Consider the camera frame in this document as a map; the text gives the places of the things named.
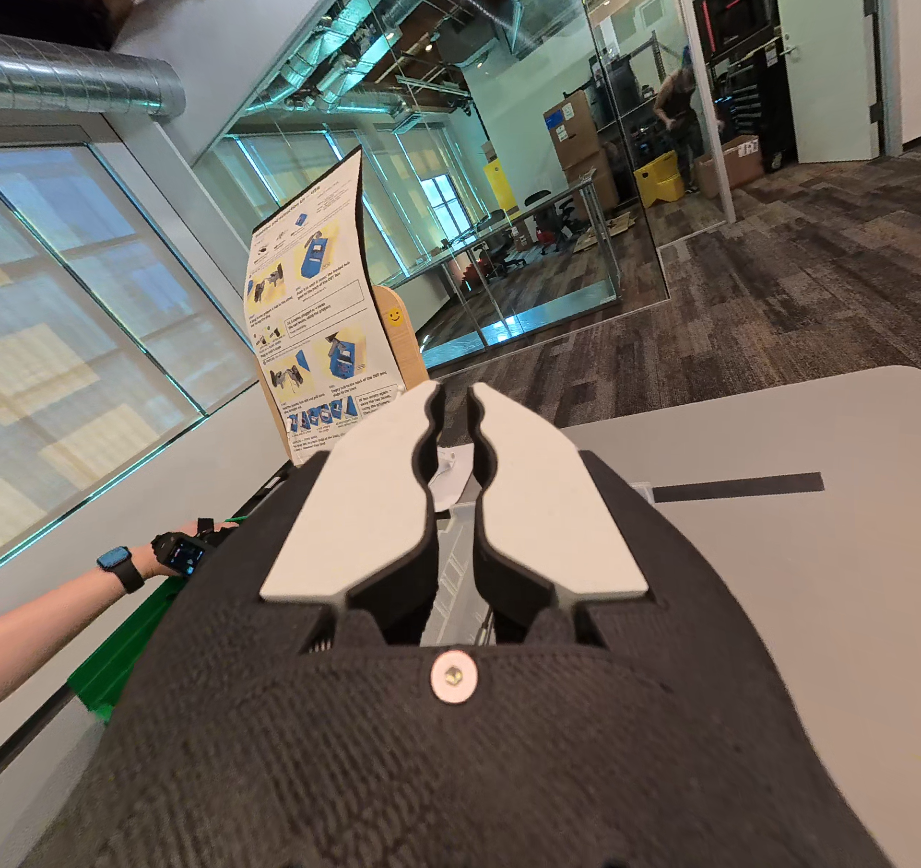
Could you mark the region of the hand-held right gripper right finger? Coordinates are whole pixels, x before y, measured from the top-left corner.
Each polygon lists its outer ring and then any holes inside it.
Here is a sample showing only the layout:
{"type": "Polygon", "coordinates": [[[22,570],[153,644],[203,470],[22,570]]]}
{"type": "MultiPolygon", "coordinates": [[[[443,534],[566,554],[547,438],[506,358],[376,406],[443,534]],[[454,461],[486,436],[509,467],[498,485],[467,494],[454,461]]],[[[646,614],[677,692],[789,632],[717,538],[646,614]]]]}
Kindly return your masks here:
{"type": "Polygon", "coordinates": [[[485,383],[468,389],[474,575],[494,609],[642,598],[649,584],[579,449],[485,383]]]}

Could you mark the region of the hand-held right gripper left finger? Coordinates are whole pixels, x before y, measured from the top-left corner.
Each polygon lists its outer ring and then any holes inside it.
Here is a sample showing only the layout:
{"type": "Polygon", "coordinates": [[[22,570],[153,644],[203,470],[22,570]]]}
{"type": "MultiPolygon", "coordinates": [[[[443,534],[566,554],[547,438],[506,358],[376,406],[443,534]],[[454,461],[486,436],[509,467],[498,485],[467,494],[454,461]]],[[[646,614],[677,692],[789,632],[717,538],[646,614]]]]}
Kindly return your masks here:
{"type": "Polygon", "coordinates": [[[415,609],[437,588],[444,391],[426,381],[354,425],[321,460],[270,572],[267,602],[415,609]]]}

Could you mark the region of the clear plastic bin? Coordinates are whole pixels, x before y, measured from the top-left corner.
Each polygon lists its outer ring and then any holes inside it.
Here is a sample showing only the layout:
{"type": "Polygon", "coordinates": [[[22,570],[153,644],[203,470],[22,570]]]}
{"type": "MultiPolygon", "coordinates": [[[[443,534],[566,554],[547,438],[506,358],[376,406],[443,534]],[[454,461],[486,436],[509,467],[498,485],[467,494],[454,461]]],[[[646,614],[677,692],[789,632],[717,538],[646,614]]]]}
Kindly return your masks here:
{"type": "Polygon", "coordinates": [[[644,598],[649,582],[591,481],[535,495],[501,486],[437,522],[439,583],[421,644],[485,644],[500,617],[527,631],[544,609],[644,598]]]}

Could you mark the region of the green plastic bin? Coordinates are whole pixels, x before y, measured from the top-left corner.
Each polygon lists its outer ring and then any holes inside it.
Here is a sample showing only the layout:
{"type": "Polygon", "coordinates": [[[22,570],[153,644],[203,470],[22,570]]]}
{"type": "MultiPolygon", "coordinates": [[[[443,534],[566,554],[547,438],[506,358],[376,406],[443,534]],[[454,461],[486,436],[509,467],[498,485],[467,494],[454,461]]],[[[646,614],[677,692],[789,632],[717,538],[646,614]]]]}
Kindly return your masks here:
{"type": "Polygon", "coordinates": [[[98,721],[109,724],[132,670],[189,579],[167,576],[67,679],[67,687],[98,721]]]}

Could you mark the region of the person's left forearm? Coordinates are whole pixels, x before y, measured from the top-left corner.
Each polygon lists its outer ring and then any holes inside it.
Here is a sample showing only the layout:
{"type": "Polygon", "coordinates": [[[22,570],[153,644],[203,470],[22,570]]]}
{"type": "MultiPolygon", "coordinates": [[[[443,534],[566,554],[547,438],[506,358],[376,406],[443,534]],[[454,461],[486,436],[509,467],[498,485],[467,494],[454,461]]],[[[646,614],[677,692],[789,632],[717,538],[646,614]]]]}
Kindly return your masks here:
{"type": "Polygon", "coordinates": [[[1,700],[124,595],[116,575],[95,568],[2,615],[1,700]]]}

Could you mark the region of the person's left hand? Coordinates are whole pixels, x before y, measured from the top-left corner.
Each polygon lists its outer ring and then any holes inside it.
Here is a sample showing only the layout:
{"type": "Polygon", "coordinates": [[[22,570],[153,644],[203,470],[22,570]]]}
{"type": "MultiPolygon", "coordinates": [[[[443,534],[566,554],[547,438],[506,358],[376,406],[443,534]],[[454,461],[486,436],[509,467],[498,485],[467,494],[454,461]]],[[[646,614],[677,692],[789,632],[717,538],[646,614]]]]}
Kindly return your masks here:
{"type": "MultiPolygon", "coordinates": [[[[187,524],[178,530],[172,530],[172,531],[183,531],[191,535],[194,533],[195,524],[196,524],[196,521],[190,524],[187,524]]],[[[155,575],[180,577],[177,575],[171,575],[168,569],[162,567],[160,564],[157,563],[154,557],[153,551],[152,551],[151,542],[148,545],[141,547],[141,549],[139,550],[139,553],[137,554],[137,564],[136,565],[139,571],[144,575],[144,579],[149,579],[155,575]]]]}

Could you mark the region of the blue smartwatch black band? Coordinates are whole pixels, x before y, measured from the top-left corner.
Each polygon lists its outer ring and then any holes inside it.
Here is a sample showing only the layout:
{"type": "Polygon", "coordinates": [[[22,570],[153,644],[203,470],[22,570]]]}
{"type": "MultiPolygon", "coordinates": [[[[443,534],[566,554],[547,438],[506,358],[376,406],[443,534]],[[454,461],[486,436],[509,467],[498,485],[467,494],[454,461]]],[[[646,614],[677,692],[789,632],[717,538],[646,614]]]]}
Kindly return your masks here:
{"type": "Polygon", "coordinates": [[[103,553],[96,563],[102,572],[118,579],[126,594],[130,595],[144,587],[144,575],[134,564],[132,552],[127,547],[117,547],[103,553]]]}

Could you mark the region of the instruction poster on board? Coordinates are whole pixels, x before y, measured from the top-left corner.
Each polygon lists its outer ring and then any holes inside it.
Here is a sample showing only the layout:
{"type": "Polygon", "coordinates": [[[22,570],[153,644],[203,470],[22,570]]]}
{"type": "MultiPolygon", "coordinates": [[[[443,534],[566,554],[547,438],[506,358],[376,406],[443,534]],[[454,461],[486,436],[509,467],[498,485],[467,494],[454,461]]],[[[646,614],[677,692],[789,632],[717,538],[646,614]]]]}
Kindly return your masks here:
{"type": "Polygon", "coordinates": [[[429,379],[406,307],[393,290],[372,286],[362,301],[339,308],[331,296],[304,309],[311,328],[274,321],[257,336],[260,384],[297,467],[353,425],[429,379]],[[399,306],[394,327],[386,311],[399,306]]]}

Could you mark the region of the illustrated instruction poster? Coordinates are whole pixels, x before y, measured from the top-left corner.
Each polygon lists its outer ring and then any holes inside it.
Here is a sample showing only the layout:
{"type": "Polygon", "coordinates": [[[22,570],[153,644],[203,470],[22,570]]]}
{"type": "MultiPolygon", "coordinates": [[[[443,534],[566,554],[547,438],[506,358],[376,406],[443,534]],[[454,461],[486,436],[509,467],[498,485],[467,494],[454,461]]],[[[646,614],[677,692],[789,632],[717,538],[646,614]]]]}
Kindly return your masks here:
{"type": "Polygon", "coordinates": [[[356,148],[251,237],[245,327],[298,467],[406,391],[367,270],[362,165],[356,148]]]}

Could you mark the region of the yellow step stool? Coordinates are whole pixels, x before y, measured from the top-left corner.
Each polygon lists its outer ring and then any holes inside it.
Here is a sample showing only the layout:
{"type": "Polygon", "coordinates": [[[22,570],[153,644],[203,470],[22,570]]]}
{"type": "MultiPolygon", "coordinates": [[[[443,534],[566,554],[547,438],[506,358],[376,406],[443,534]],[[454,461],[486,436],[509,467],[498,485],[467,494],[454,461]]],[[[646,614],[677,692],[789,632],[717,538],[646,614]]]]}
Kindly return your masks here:
{"type": "Polygon", "coordinates": [[[660,155],[633,172],[644,209],[658,202],[675,202],[685,195],[685,183],[674,150],[660,155]]]}

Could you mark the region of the stacked cardboard boxes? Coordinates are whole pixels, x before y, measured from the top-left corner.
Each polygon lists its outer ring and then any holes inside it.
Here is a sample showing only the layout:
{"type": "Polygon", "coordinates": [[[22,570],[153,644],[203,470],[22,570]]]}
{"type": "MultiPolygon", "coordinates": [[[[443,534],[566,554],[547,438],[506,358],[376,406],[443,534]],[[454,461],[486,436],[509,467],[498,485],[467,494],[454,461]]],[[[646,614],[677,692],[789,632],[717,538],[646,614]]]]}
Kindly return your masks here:
{"type": "Polygon", "coordinates": [[[565,97],[544,114],[544,121],[568,183],[576,183],[593,172],[593,186],[602,211],[613,212],[620,198],[585,91],[580,89],[565,97]]]}

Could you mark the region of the open cardboard box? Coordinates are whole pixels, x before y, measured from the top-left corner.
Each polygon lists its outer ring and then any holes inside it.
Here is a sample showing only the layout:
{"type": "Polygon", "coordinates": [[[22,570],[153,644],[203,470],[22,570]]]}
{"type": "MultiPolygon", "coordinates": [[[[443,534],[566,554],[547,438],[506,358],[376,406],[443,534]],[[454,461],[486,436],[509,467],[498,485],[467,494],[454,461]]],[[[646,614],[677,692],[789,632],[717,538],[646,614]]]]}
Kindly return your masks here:
{"type": "MultiPolygon", "coordinates": [[[[757,135],[739,135],[724,143],[721,149],[730,189],[743,186],[765,175],[764,157],[757,135]]],[[[705,198],[715,199],[720,195],[716,167],[710,153],[697,158],[694,164],[694,177],[698,189],[705,198]]]]}

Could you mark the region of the black tool cabinet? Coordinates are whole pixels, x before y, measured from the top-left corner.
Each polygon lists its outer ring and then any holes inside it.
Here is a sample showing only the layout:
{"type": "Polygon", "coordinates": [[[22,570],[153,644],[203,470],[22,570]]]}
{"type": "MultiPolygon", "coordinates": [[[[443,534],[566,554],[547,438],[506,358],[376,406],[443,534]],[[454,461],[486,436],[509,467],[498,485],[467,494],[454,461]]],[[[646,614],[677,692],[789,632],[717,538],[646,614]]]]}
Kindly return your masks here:
{"type": "Polygon", "coordinates": [[[759,139],[766,173],[796,156],[778,0],[695,0],[705,62],[731,138],[759,139]]]}

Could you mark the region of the silver ventilation duct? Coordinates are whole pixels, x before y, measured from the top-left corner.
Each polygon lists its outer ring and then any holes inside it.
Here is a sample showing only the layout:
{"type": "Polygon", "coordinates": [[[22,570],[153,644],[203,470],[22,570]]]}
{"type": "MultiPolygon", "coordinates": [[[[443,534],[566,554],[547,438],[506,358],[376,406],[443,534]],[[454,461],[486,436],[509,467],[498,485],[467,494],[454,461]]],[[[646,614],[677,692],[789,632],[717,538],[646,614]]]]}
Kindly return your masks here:
{"type": "Polygon", "coordinates": [[[163,60],[1,35],[1,108],[173,118],[186,93],[163,60]]]}

